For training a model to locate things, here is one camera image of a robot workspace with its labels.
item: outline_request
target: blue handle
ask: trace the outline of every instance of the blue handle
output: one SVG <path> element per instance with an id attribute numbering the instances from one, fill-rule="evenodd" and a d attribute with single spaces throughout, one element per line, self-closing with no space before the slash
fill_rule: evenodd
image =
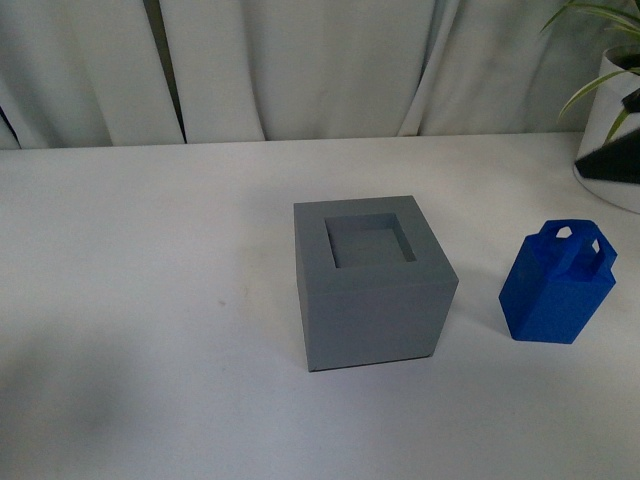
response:
<path id="1" fill-rule="evenodd" d="M 552 242 L 564 227 L 571 229 L 571 235 L 563 241 L 563 252 L 553 268 L 553 276 L 567 273 L 582 246 L 585 243 L 591 245 L 596 240 L 600 250 L 594 256 L 589 269 L 594 275 L 605 274 L 611 270 L 618 254 L 591 220 L 549 220 L 542 226 L 538 235 L 543 242 Z"/>

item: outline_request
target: square recess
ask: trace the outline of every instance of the square recess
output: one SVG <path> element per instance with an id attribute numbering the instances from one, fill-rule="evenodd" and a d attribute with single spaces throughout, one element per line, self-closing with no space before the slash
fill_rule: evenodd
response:
<path id="1" fill-rule="evenodd" d="M 411 196 L 294 205 L 309 371 L 431 356 L 458 278 Z"/>
<path id="2" fill-rule="evenodd" d="M 413 262 L 395 213 L 325 218 L 336 268 Z"/>

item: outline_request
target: blue object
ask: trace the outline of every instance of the blue object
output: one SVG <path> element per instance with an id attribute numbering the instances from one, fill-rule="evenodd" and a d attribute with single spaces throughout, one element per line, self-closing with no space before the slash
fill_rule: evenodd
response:
<path id="1" fill-rule="evenodd" d="M 550 220 L 525 237 L 499 297 L 511 336 L 573 343 L 616 283 L 616 256 L 590 220 Z"/>

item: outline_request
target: green leaf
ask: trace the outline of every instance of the green leaf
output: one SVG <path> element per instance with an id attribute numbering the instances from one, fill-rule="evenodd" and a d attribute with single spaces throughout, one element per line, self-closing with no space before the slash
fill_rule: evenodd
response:
<path id="1" fill-rule="evenodd" d="M 604 143 L 608 143 L 609 141 L 611 141 L 613 136 L 616 134 L 616 132 L 620 128 L 620 125 L 622 125 L 622 122 L 624 122 L 628 116 L 629 116 L 629 112 L 627 111 L 626 108 L 623 108 L 622 111 L 618 114 L 618 116 L 614 120 L 613 125 L 611 125 L 611 128 L 609 129 L 609 133 L 607 133 L 607 138 L 605 139 Z"/>
<path id="2" fill-rule="evenodd" d="M 560 110 L 560 114 L 558 115 L 558 118 L 562 118 L 562 116 L 565 114 L 565 112 L 567 110 L 569 110 L 569 108 L 571 108 L 571 106 L 574 103 L 576 103 L 578 100 L 580 100 L 582 97 L 584 97 L 587 93 L 589 93 L 589 92 L 595 90 L 596 88 L 598 88 L 600 86 L 600 84 L 606 82 L 610 78 L 613 78 L 613 77 L 615 77 L 617 75 L 620 75 L 621 73 L 625 73 L 625 72 L 626 72 L 626 70 L 621 70 L 621 71 L 608 73 L 606 75 L 598 77 L 595 80 L 592 80 L 589 83 L 587 83 L 584 87 L 582 87 L 580 90 L 578 90 L 576 93 L 574 93 L 573 96 L 569 99 L 569 101 L 567 103 L 565 103 L 564 107 L 562 107 L 562 110 Z"/>
<path id="3" fill-rule="evenodd" d="M 547 23 L 544 24 L 544 27 L 542 27 L 542 30 L 540 30 L 540 33 L 544 32 L 549 27 L 549 25 L 555 22 L 560 15 L 562 15 L 564 12 L 567 11 L 567 9 L 569 8 L 569 5 L 571 5 L 572 3 L 575 3 L 576 1 L 577 0 L 569 0 L 562 7 L 560 7 L 560 9 L 553 14 L 553 17 L 547 20 Z"/>
<path id="4" fill-rule="evenodd" d="M 625 33 L 626 35 L 631 37 L 636 42 L 640 42 L 640 29 L 631 29 L 631 28 L 628 28 L 628 27 L 624 27 L 622 25 L 614 25 L 611 28 L 613 28 L 613 30 L 618 30 L 620 32 Z"/>
<path id="5" fill-rule="evenodd" d="M 605 18 L 632 29 L 640 28 L 640 18 L 638 16 L 631 15 L 630 13 L 618 8 L 605 7 L 603 5 L 595 5 L 593 3 L 571 3 L 567 4 L 566 7 L 575 8 L 583 11 L 584 13 Z"/>

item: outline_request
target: square hole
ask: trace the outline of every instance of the square hole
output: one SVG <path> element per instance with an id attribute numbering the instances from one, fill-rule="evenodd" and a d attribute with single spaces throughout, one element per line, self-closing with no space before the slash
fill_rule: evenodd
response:
<path id="1" fill-rule="evenodd" d="M 325 218 L 336 268 L 413 262 L 395 213 Z"/>

